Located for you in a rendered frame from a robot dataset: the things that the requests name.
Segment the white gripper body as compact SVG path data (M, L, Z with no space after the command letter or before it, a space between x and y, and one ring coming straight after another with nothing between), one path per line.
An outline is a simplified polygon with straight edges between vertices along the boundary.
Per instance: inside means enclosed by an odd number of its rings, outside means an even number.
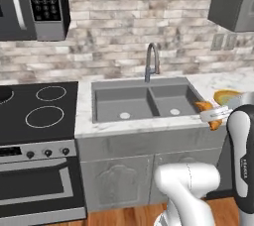
M231 112L232 112L232 109L229 109L227 106L220 106L220 107L201 111L199 116L202 122L211 122L211 121L227 118Z

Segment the brown croissant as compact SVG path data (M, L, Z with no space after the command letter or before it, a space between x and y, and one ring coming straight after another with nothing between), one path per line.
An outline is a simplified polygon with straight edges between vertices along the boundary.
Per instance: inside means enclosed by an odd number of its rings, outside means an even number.
M212 104L209 101L197 101L195 106L198 108L200 112L205 110L211 110L213 108ZM209 122L209 127L211 131L215 131L222 124L221 120L214 120Z

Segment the grey stove control panel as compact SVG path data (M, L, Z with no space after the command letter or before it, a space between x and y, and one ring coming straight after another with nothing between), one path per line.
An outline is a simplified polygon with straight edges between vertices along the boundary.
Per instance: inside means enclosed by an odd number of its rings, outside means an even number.
M67 156L62 153L63 148L69 148L69 154ZM47 158L44 154L45 150L52 150L52 155ZM26 154L30 151L33 151L35 155L33 158L28 159ZM46 159L60 159L75 156L76 147L74 140L0 146L0 164L38 161Z

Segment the yellow orange plate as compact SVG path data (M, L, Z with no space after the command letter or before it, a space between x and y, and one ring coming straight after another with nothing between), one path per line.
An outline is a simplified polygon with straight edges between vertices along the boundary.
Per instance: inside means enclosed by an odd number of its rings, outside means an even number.
M220 89L214 92L213 99L218 105L222 106L225 105L230 99L238 95L240 95L239 91Z

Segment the dark grey dishwasher front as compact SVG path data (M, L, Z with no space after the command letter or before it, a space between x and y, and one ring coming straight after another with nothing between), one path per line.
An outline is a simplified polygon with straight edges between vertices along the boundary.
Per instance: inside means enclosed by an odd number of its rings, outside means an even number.
M221 154L217 163L217 169L220 173L220 185L217 189L217 196L219 198L229 197L232 195L232 180L231 149L228 136L225 137Z

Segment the grey cupboard door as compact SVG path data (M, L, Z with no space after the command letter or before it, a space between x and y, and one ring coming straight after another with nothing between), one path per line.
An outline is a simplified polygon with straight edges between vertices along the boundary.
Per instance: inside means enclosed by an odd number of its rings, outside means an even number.
M221 154L221 148L197 150L197 151L185 151L177 153L166 153L156 154L154 158L154 168L156 171L157 167L164 164L174 163L206 163L217 165L219 156ZM161 193L157 188L155 181L152 180L151 191L150 191L150 203L157 204L167 201L167 196Z
M89 212L145 205L149 202L153 156L81 162Z

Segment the grey false drawer front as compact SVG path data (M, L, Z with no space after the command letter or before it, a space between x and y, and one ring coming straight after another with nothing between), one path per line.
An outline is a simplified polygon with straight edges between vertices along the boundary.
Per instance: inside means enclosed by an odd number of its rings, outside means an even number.
M221 148L226 128L210 131L207 127L187 128L140 134L78 138L78 150L83 162L125 157L175 153Z

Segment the grey curved tap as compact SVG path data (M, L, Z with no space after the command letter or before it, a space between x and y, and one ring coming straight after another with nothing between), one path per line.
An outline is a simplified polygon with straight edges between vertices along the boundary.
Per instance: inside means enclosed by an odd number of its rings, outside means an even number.
M155 57L154 67L151 68L151 55ZM146 53L146 66L145 66L145 82L150 82L150 76L152 74L160 74L160 60L159 60L159 52L154 43L150 43L147 48Z

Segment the grey double sink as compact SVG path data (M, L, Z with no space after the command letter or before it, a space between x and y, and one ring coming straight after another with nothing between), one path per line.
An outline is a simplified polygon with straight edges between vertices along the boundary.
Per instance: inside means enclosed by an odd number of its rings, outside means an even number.
M93 82L91 97L93 123L196 115L203 101L185 77Z

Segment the black glass hob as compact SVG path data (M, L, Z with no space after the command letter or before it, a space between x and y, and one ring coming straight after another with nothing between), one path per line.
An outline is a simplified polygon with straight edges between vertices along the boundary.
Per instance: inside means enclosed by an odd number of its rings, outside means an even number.
M8 85L0 103L0 145L74 138L77 81Z

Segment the black oven door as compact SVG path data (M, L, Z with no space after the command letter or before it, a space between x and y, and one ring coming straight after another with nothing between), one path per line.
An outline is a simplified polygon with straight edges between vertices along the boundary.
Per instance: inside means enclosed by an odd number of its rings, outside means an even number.
M84 208L77 157L54 167L0 172L0 218L74 208Z

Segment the grey microwave oven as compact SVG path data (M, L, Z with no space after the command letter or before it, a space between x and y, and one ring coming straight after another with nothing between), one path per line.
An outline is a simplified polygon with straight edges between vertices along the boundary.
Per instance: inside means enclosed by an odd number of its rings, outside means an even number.
M68 0L19 0L27 30L18 24L13 0L0 0L0 42L64 41L70 24Z

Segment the grey oven drawer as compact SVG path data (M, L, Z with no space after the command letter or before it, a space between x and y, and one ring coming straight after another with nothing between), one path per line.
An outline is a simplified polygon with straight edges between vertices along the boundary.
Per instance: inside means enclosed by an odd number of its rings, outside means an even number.
M84 208L64 209L52 212L0 218L0 226L34 226L48 223L65 222L86 218Z

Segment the grey wall socket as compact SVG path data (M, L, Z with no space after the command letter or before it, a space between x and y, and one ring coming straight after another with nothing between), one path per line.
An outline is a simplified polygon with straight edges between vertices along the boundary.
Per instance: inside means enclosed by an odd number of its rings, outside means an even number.
M236 34L228 35L227 38L226 38L224 49L226 51L233 50L234 47L235 47L235 44L236 44L236 40L237 40L237 35Z
M215 34L213 36L210 49L212 51L220 51L222 48L223 40L224 40L223 34Z

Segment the grey wall cupboard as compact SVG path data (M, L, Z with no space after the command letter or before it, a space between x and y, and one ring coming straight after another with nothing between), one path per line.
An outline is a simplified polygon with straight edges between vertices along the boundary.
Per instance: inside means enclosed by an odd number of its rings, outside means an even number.
M254 0L211 0L207 19L231 32L254 32Z

